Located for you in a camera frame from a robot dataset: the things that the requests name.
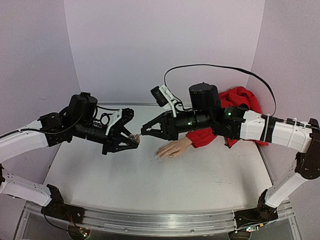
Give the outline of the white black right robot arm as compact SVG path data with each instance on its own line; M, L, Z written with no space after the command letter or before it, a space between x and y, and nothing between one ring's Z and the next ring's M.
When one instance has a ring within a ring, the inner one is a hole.
M297 151L296 164L260 196L259 212L276 209L304 182L320 176L320 127L316 119L299 122L240 106L223 108L217 87L204 82L189 88L189 111L176 111L174 96L165 85L153 88L151 93L166 111L142 126L143 136L175 141L180 133L210 129L226 140L262 141Z

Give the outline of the mannequin hand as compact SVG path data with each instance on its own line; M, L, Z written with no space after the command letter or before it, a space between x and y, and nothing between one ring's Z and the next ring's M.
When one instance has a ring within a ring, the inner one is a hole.
M159 159L175 158L182 155L191 145L192 141L187 137L183 137L159 148L155 155Z

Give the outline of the aluminium table edge rail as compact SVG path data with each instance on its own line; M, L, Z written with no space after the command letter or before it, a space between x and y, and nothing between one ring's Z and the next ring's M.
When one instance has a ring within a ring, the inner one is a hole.
M98 105L102 106L156 106L159 105L156 102L102 102L99 101Z

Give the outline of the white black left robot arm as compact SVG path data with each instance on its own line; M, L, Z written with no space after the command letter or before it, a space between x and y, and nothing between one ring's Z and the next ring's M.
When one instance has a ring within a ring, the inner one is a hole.
M59 112L40 116L31 123L0 137L0 162L29 152L84 139L102 146L102 154L134 150L140 141L126 128L134 118L131 108L104 108L98 117L98 100L88 92L71 97ZM64 218L68 208L57 187L39 184L0 168L0 192L47 208L56 218Z

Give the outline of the aluminium front base frame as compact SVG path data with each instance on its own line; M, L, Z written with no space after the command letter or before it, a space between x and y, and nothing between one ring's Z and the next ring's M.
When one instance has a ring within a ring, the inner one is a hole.
M299 240L294 210L285 200L269 218L253 209L183 213L115 211L26 202L15 230L16 240L124 239Z

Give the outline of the red dress cloth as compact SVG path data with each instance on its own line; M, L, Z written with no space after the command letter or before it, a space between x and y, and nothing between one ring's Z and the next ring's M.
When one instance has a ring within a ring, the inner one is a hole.
M261 114L262 109L256 96L243 86L234 87L219 93L222 108L244 107ZM214 135L210 128L188 132L185 135L194 148L207 146L217 135Z

